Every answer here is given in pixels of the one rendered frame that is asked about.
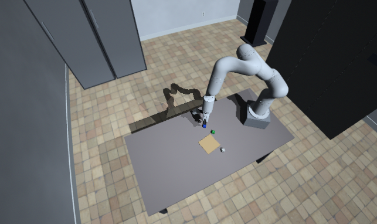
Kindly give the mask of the beige flat mat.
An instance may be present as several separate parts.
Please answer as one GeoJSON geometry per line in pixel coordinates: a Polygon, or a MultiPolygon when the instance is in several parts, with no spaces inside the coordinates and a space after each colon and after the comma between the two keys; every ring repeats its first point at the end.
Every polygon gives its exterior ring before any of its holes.
{"type": "Polygon", "coordinates": [[[204,139],[200,140],[198,142],[201,147],[210,154],[212,151],[214,151],[217,147],[220,146],[220,144],[209,134],[204,139]]]}

